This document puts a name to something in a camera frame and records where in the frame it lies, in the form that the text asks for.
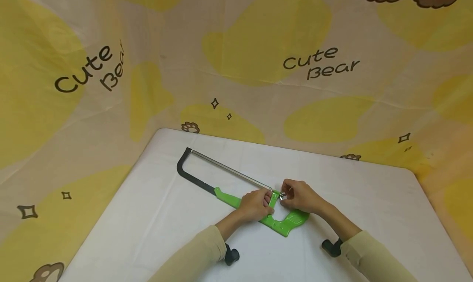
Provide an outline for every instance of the paw print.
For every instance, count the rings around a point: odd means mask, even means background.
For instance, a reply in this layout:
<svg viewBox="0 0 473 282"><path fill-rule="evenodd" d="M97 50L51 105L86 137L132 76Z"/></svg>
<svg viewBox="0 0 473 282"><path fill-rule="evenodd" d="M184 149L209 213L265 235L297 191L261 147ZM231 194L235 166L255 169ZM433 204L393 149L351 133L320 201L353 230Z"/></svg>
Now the paw print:
<svg viewBox="0 0 473 282"><path fill-rule="evenodd" d="M194 122L186 122L184 124L181 124L181 129L186 132L191 132L191 133L200 132L199 126L197 126L197 124Z"/></svg>
<svg viewBox="0 0 473 282"><path fill-rule="evenodd" d="M30 282L58 282L63 271L63 263L45 264L36 270Z"/></svg>
<svg viewBox="0 0 473 282"><path fill-rule="evenodd" d="M340 156L340 158L345 158L345 159L360 161L361 155L348 154L348 155Z"/></svg>

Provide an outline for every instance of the person's right hand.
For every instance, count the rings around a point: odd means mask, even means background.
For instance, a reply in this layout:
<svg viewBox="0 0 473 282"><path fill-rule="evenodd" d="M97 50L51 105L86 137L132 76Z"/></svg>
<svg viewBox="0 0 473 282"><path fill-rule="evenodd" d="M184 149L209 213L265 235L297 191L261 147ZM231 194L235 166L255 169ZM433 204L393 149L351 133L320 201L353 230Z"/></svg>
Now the person's right hand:
<svg viewBox="0 0 473 282"><path fill-rule="evenodd" d="M281 200L281 205L287 208L320 214L330 207L329 202L302 180L284 179L281 192L286 193L286 199Z"/></svg>

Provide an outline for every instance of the green hacksaw handle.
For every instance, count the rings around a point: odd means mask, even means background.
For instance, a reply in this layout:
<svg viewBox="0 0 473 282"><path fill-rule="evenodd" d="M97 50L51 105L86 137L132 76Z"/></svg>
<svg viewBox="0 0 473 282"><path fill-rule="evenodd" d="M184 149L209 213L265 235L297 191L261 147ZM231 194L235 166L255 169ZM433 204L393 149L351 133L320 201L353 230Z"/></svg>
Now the green hacksaw handle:
<svg viewBox="0 0 473 282"><path fill-rule="evenodd" d="M222 190L218 187L215 188L215 195L217 199L223 201L230 205L233 208L238 208L240 206L241 199L235 197L233 195L225 194ZM273 190L273 195L271 196L271 201L269 202L269 207L274 208L280 192ZM279 220L275 220L273 216L268 215L264 219L260 220L259 222L270 227L274 231L280 233L281 235L287 237L289 232L298 226L301 226L305 221L309 218L309 214L302 212L301 210L295 209L287 214L286 218L280 222Z"/></svg>

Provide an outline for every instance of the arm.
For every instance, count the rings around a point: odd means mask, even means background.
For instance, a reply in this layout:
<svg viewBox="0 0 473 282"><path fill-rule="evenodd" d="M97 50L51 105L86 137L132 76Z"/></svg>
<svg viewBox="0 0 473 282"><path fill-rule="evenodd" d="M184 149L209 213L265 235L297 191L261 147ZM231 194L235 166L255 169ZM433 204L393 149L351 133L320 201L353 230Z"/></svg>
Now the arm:
<svg viewBox="0 0 473 282"><path fill-rule="evenodd" d="M324 200L304 181L285 179L281 192L285 207L296 208L322 217L344 242L342 254L370 282L417 282L411 273L366 231Z"/></svg>
<svg viewBox="0 0 473 282"><path fill-rule="evenodd" d="M206 269L225 257L225 241L244 223L261 220L274 213L268 207L271 192L258 190L246 194L240 207L214 226L198 233L173 254L148 282L192 282Z"/></svg>

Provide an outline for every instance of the star pattern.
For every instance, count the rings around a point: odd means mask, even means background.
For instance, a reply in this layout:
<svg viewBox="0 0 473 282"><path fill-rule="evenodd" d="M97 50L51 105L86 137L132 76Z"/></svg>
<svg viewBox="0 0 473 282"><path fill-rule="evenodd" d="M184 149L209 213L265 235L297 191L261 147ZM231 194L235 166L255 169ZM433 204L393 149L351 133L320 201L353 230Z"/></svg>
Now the star pattern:
<svg viewBox="0 0 473 282"><path fill-rule="evenodd" d="M345 159L360 161L361 155L348 154L348 155L340 156L340 158L345 158Z"/></svg>
<svg viewBox="0 0 473 282"><path fill-rule="evenodd" d="M38 218L38 214L34 210L34 205L31 206L23 206L23 205L18 205L17 206L18 210L21 211L21 219L25 220L27 218Z"/></svg>
<svg viewBox="0 0 473 282"><path fill-rule="evenodd" d="M66 200L66 199L71 199L72 200L70 192L61 192L61 194L62 194L62 200Z"/></svg>
<svg viewBox="0 0 473 282"><path fill-rule="evenodd" d="M218 101L217 101L217 98L214 98L214 101L210 103L212 105L212 107L214 107L214 110L215 108L218 106Z"/></svg>
<svg viewBox="0 0 473 282"><path fill-rule="evenodd" d="M399 141L398 141L398 143L408 141L408 140L409 140L409 136L411 136L411 133L410 133L410 132L407 133L406 135L399 136Z"/></svg>

